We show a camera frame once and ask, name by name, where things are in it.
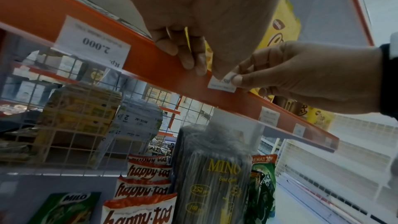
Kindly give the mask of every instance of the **milo packet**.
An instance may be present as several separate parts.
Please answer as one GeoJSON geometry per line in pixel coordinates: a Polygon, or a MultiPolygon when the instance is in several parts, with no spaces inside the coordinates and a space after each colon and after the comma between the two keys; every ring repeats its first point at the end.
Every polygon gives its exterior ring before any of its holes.
{"type": "Polygon", "coordinates": [[[252,159],[246,224],[265,224],[273,210],[277,155],[255,155],[252,159]]]}
{"type": "Polygon", "coordinates": [[[100,192],[53,193],[28,224],[89,224],[100,192]]]}

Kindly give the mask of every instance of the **hand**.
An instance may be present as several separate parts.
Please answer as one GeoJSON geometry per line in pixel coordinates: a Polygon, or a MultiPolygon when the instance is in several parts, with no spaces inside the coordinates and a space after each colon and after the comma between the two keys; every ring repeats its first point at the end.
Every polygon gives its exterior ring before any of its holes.
{"type": "Polygon", "coordinates": [[[238,67],[232,83],[261,88],[319,109],[361,114],[379,111],[382,53],[378,48],[347,48],[285,42],[256,51],[238,67]]]}
{"type": "Polygon", "coordinates": [[[186,69],[206,74],[204,38],[214,52],[212,72],[222,79],[250,57],[278,0],[132,0],[152,40],[177,55],[186,69]],[[189,44],[184,28],[188,27],[189,44]]]}

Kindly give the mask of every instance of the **price label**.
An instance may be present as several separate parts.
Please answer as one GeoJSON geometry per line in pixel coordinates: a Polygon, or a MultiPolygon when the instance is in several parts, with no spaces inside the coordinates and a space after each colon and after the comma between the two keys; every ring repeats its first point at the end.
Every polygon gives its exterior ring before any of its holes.
{"type": "Polygon", "coordinates": [[[306,127],[300,124],[296,124],[293,130],[293,135],[303,137],[304,136],[304,131],[306,130],[306,127]]]}
{"type": "Polygon", "coordinates": [[[328,146],[328,147],[331,147],[331,146],[332,146],[332,139],[330,139],[330,138],[327,137],[327,138],[325,139],[325,145],[328,146]]]}
{"type": "Polygon", "coordinates": [[[214,76],[212,76],[209,85],[207,85],[207,88],[235,93],[236,87],[231,83],[231,79],[235,75],[236,73],[229,73],[221,81],[217,80],[214,76]]]}
{"type": "Polygon", "coordinates": [[[280,115],[281,114],[276,111],[262,107],[260,117],[258,120],[265,124],[276,127],[278,125],[278,120],[280,115]]]}
{"type": "Polygon", "coordinates": [[[114,68],[123,68],[130,45],[66,16],[56,48],[114,68]]]}

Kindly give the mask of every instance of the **metal shelf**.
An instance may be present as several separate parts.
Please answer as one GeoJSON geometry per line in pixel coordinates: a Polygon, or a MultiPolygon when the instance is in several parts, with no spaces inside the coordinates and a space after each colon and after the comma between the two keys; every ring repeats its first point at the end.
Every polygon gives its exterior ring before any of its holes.
{"type": "Polygon", "coordinates": [[[199,77],[194,71],[183,69],[178,58],[157,49],[150,39],[81,2],[0,0],[0,6],[0,28],[8,32],[45,46],[54,46],[66,16],[71,16],[129,44],[131,50],[123,70],[142,81],[254,120],[258,120],[263,107],[274,110],[280,113],[279,121],[276,127],[267,125],[268,128],[282,132],[283,135],[292,135],[296,124],[300,124],[306,128],[304,135],[294,136],[294,139],[299,138],[331,152],[338,147],[337,137],[254,94],[242,90],[228,93],[208,89],[211,72],[199,77]],[[167,78],[164,76],[165,68],[172,73],[167,78]]]}

